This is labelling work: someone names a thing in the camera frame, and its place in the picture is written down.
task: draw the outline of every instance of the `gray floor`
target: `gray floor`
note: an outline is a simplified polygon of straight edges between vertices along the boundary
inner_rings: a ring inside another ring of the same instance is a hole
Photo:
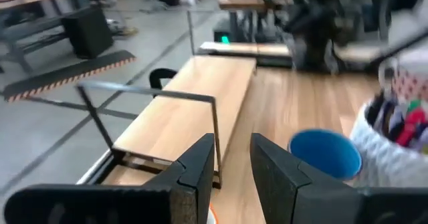
[[[179,69],[191,56],[189,27],[183,8],[178,11],[143,13],[146,4],[141,0],[119,0],[119,9],[129,26],[139,29],[138,35],[116,41],[115,49],[126,49],[138,59],[90,79],[148,86],[148,73],[159,67]],[[425,2],[418,11],[423,16]],[[206,0],[199,9],[214,9],[215,2]],[[117,13],[108,12],[117,18]],[[194,13],[195,45],[212,40],[212,27],[225,13]],[[400,13],[394,17],[391,43],[421,29],[424,17]],[[39,72],[58,65],[77,63],[67,40],[27,56]],[[6,74],[0,75],[0,89],[25,77],[15,64],[3,64]],[[121,94],[111,99],[112,92],[90,91],[97,106],[138,114],[150,102],[150,96]],[[41,95],[44,98],[82,103],[72,85]],[[113,139],[130,124],[130,120],[102,116]],[[0,101],[0,206],[21,187],[35,183],[75,183],[107,149],[88,113],[21,101],[8,104]]]

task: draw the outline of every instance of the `black speaker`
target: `black speaker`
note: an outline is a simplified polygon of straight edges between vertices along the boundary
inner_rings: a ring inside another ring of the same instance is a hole
[[[113,45],[112,33],[99,7],[81,9],[61,21],[78,58],[96,58]]]

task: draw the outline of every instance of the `orange and black stripe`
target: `orange and black stripe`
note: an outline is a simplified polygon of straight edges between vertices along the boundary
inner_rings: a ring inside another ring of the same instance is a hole
[[[9,84],[3,91],[6,101],[14,102],[26,97],[40,94],[54,88],[76,82],[112,68],[121,67],[136,61],[130,52],[121,50],[101,56],[94,60],[84,61],[53,72],[35,76],[20,82]]]

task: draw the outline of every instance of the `blue bowl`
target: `blue bowl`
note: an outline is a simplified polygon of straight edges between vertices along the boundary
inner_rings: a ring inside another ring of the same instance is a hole
[[[288,150],[297,158],[341,181],[354,178],[362,165],[361,155],[351,141],[328,130],[301,131],[293,136]]]

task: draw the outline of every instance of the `black chair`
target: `black chair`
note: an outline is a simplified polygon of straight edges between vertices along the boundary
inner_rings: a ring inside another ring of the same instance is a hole
[[[177,71],[170,70],[166,68],[159,68],[153,70],[150,75],[148,76],[148,81],[150,82],[150,87],[162,90],[162,79],[172,79],[177,74]]]

